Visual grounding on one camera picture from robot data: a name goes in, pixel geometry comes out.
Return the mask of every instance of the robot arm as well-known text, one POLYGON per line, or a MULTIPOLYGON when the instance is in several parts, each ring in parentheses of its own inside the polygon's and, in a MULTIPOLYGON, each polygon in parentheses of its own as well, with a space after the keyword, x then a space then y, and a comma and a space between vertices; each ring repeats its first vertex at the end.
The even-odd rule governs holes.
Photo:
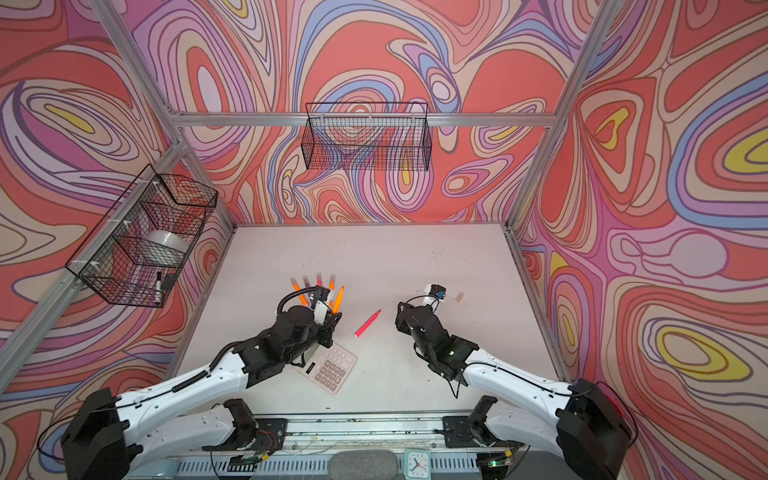
POLYGON ((564 458, 582 478, 616 479, 632 435, 594 383, 545 379, 449 335, 432 308, 442 301, 445 288, 429 285, 427 291, 421 306, 398 305, 396 327, 413 337, 416 355, 433 372, 495 396, 484 396, 469 417, 476 443, 524 442, 564 458))
POLYGON ((241 399, 208 412, 179 417, 283 371, 316 343, 329 348, 341 313, 329 310, 330 290, 315 286, 280 301, 277 318, 257 336, 232 342, 206 366, 165 382, 113 397, 109 389, 90 394, 61 438, 70 480, 119 480, 137 467, 201 446, 241 449, 258 425, 241 399), (309 307, 283 311, 295 296, 313 293, 309 307))

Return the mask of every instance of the pink marker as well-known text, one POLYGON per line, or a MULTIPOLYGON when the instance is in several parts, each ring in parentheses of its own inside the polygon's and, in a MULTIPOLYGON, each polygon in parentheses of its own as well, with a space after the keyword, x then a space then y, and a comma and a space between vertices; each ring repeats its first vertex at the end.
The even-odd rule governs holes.
POLYGON ((355 337, 356 337, 356 338, 360 338, 360 336, 362 335, 362 333, 363 333, 363 332, 365 332, 365 331, 366 331, 366 329, 367 329, 369 326, 371 326, 371 323, 373 323, 373 320, 375 320, 375 319, 376 319, 376 317, 378 317, 378 316, 379 316, 379 314, 380 314, 381 312, 382 312, 382 311, 381 311, 381 310, 379 310, 378 312, 376 312, 376 313, 374 313, 373 315, 371 315, 371 318, 369 318, 369 319, 368 319, 368 321, 367 321, 367 322, 365 322, 365 323, 364 323, 364 324, 363 324, 363 325, 360 327, 360 329, 359 329, 359 330, 357 330, 357 331, 355 332, 355 337))

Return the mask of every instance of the black motor housing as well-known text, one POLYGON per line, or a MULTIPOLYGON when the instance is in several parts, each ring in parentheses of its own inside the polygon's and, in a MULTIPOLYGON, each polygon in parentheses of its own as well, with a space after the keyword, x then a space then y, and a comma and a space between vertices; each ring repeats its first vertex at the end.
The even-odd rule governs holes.
POLYGON ((565 462, 582 478, 615 480, 631 443, 631 430, 594 383, 579 379, 574 396, 555 414, 565 462))

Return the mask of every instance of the calculator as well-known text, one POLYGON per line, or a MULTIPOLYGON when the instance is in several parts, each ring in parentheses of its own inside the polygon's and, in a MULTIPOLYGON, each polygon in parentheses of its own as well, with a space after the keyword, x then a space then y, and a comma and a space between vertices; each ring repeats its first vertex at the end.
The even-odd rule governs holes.
POLYGON ((341 389, 357 357, 338 343, 329 349, 318 346, 312 358, 303 367, 296 369, 306 378, 319 385, 325 391, 335 394, 341 389))

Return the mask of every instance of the clock face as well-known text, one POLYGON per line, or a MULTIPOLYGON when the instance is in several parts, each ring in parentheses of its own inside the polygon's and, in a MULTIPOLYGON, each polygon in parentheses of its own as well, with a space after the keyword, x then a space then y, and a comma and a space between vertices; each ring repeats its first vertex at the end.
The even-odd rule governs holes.
POLYGON ((408 452, 407 478, 429 478, 429 452, 408 452))

